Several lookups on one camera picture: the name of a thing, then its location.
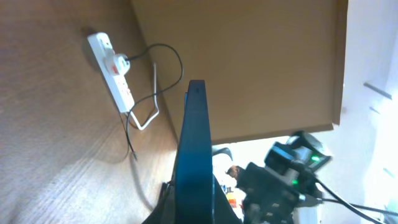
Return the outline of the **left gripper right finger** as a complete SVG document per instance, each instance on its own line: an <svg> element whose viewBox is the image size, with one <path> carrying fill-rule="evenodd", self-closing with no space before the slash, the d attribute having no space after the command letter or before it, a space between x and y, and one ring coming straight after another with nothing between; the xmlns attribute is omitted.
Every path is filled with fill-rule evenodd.
<svg viewBox="0 0 398 224"><path fill-rule="evenodd" d="M215 207L214 219L215 224L242 224L242 221L236 216L231 205L226 198L216 177L214 177L215 185Z"/></svg>

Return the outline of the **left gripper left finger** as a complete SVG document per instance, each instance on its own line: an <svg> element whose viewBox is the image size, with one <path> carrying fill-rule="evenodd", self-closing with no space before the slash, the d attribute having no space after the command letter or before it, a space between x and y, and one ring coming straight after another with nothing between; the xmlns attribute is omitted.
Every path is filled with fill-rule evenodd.
<svg viewBox="0 0 398 224"><path fill-rule="evenodd" d="M175 223L175 187L174 182L164 182L161 187L158 203L152 213L142 224Z"/></svg>

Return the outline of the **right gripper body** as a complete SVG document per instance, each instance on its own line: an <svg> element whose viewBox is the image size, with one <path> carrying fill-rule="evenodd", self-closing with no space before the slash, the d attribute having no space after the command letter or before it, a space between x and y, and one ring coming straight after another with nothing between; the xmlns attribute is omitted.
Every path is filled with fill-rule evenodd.
<svg viewBox="0 0 398 224"><path fill-rule="evenodd" d="M239 173L238 188L245 194L244 223L293 223L300 193L277 173L250 162Z"/></svg>

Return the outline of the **blue Samsung Galaxy smartphone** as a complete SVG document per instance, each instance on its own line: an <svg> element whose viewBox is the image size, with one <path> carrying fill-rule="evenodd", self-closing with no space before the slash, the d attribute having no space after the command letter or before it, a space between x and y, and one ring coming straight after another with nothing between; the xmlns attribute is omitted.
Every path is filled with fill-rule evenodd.
<svg viewBox="0 0 398 224"><path fill-rule="evenodd" d="M175 223L214 222L211 133L203 80L191 80L175 168Z"/></svg>

